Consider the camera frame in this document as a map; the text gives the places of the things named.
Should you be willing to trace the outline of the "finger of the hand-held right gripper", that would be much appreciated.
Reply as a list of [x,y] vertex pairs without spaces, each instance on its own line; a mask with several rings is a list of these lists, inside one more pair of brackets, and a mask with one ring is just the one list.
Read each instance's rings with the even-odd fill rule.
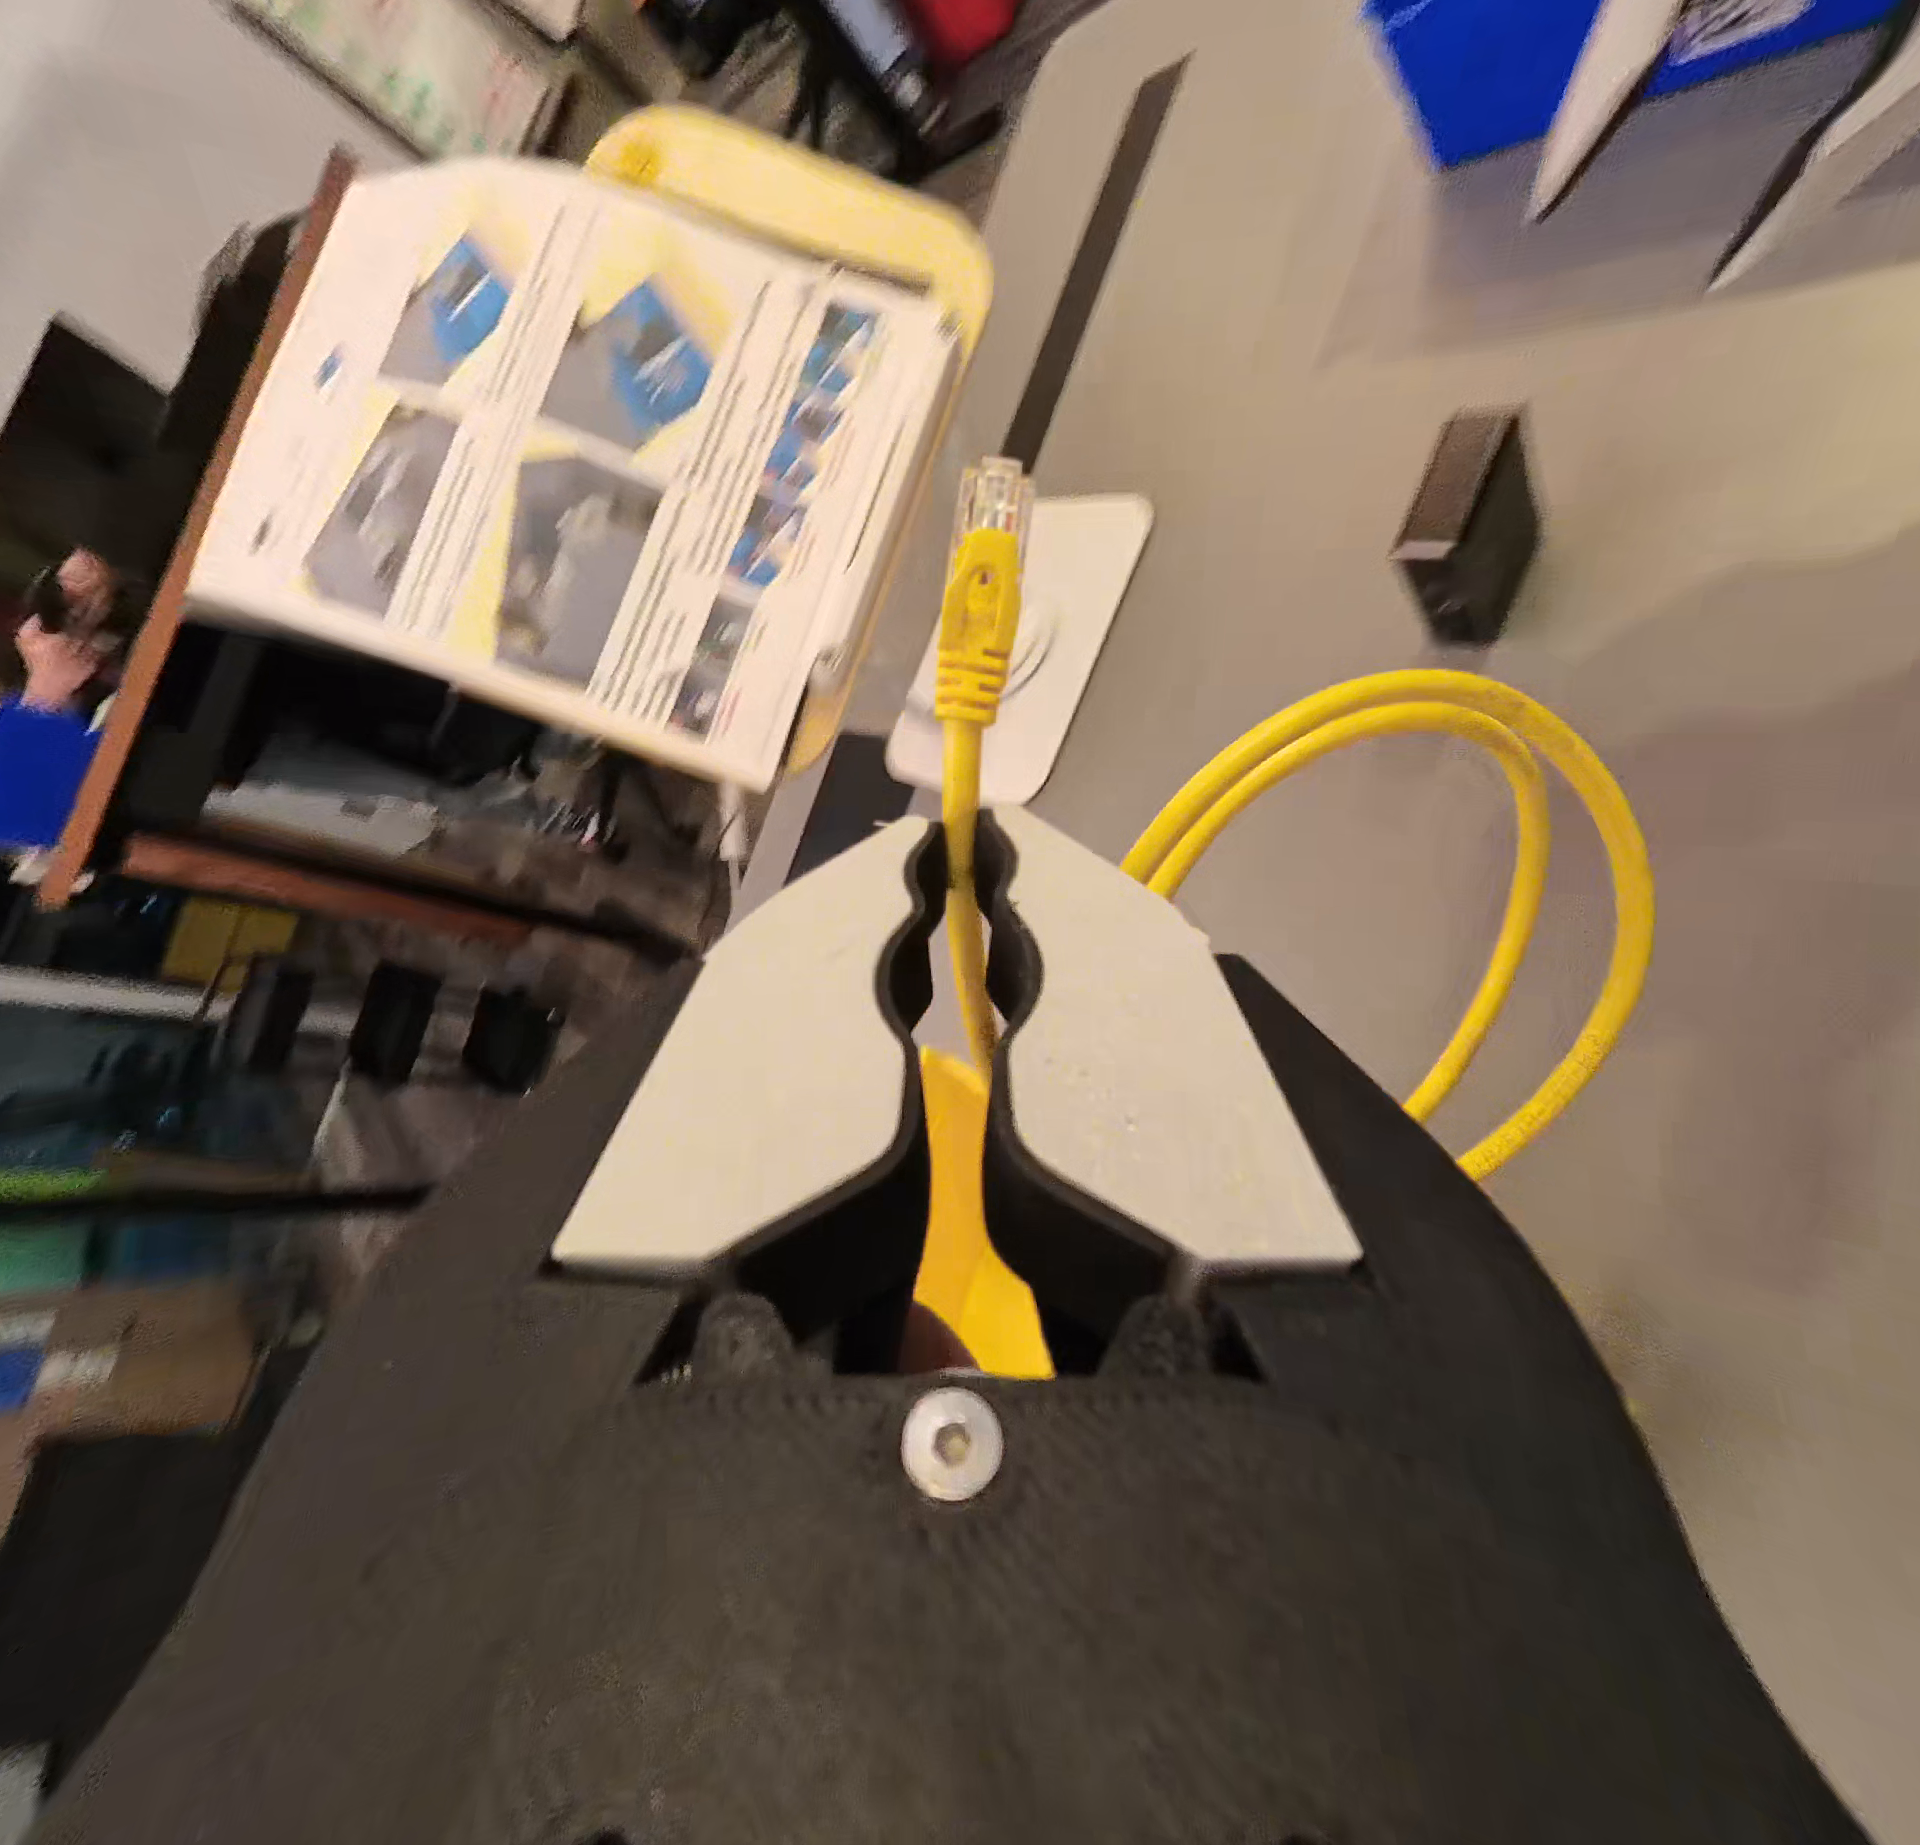
[[1602,0],[1552,114],[1524,222],[1543,225],[1667,65],[1691,0]]
[[1739,284],[1798,229],[1826,222],[1912,142],[1916,17],[1891,17],[1859,81],[1788,147],[1764,181],[1764,193],[1709,274],[1709,294]]

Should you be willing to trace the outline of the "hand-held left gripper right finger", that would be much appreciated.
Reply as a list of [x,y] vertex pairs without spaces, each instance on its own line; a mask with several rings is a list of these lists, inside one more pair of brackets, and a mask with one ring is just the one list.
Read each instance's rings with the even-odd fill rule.
[[983,811],[983,1207],[1037,1299],[1342,1276],[1361,1247],[1212,940],[1026,810]]

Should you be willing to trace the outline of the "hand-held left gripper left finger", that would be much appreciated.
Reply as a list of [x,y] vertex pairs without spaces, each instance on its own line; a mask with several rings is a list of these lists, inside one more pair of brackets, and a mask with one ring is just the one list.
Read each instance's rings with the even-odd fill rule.
[[913,1030],[945,837],[899,816],[698,964],[551,1247],[570,1276],[698,1278],[852,1195],[924,1121]]

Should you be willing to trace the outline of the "blue plastic bin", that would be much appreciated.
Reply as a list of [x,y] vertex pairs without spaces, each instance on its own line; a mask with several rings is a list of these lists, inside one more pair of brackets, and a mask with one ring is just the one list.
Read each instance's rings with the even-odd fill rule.
[[[1542,142],[1602,0],[1365,0],[1437,167]],[[1652,98],[1877,26],[1897,0],[1691,0]]]

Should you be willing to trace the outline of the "yellow plastic part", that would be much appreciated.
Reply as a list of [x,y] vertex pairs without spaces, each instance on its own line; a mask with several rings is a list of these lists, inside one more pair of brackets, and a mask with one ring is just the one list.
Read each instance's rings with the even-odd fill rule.
[[913,1307],[990,1378],[1047,1383],[1053,1359],[1028,1282],[998,1258],[986,1228],[986,1123],[983,1076],[938,1047],[917,1057],[928,1145],[924,1249]]

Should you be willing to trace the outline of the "small black box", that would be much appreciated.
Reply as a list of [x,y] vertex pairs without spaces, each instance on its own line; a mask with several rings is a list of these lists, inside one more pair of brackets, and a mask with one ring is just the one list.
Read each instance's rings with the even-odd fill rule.
[[1538,552],[1524,409],[1446,417],[1387,546],[1427,638],[1440,651],[1492,651]]

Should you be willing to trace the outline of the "white plate with round centre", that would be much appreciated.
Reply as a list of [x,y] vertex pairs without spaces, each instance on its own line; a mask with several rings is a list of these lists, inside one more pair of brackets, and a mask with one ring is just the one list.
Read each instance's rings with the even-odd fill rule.
[[967,737],[979,806],[1032,806],[1150,532],[1144,499],[1037,499],[1022,465],[976,465],[956,492],[940,615],[886,737],[886,776],[945,790],[948,742]]

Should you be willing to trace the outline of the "printed instruction sheet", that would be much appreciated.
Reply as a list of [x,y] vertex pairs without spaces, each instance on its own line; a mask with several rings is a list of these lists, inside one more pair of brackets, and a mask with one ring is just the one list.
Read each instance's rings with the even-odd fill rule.
[[835,246],[537,161],[354,179],[186,601],[766,795],[960,371]]

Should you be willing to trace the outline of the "yellow plastic tray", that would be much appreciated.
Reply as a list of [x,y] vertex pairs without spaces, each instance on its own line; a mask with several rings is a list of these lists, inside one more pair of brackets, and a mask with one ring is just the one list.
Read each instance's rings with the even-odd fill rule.
[[928,490],[945,484],[945,448],[965,400],[972,356],[994,308],[994,262],[983,234],[951,204],[883,181],[799,146],[760,134],[692,103],[658,103],[618,118],[583,155],[596,181],[680,203],[708,222],[766,234],[794,256],[831,260],[878,281],[923,289],[945,313],[951,371],[878,552],[850,632],[809,685],[784,737],[780,778],[816,767],[852,700],[856,671],[924,523]]

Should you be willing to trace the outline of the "whiteboard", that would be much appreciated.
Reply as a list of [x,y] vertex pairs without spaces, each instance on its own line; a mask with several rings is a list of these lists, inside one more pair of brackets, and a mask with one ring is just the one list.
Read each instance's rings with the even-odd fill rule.
[[589,0],[221,0],[416,161],[537,152]]

